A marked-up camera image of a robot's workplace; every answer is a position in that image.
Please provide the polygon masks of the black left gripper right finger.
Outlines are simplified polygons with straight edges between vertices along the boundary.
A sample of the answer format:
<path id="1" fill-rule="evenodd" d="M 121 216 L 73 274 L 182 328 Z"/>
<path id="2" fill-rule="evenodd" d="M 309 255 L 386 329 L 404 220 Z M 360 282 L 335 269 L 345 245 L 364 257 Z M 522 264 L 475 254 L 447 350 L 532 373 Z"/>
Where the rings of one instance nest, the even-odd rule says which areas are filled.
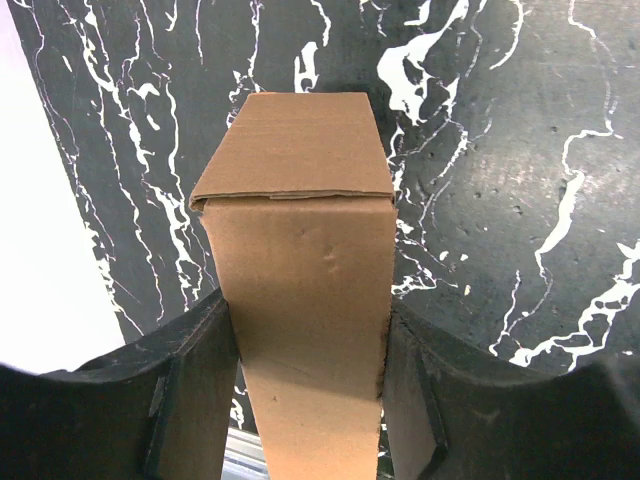
<path id="1" fill-rule="evenodd" d="M 635 479 L 639 360 L 559 376 L 479 350 L 396 305 L 383 408 L 398 479 Z"/>

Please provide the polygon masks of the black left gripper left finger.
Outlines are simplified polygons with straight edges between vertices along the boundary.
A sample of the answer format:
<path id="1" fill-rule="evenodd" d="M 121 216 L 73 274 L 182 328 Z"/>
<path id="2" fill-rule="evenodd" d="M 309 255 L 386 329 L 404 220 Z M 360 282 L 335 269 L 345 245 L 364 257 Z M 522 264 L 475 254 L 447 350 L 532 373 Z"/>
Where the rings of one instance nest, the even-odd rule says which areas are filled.
<path id="1" fill-rule="evenodd" d="M 217 479 L 238 350 L 215 291 L 74 371 L 1 370 L 5 479 Z"/>

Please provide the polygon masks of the cardboard box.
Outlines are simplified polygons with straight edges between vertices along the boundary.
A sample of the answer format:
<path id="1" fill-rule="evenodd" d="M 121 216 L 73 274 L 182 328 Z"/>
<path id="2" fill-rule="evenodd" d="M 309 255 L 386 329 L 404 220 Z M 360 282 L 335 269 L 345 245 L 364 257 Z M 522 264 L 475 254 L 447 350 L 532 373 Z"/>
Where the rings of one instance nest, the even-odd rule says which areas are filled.
<path id="1" fill-rule="evenodd" d="M 198 180 L 274 479 L 372 479 L 396 209 L 368 96 L 250 95 Z"/>

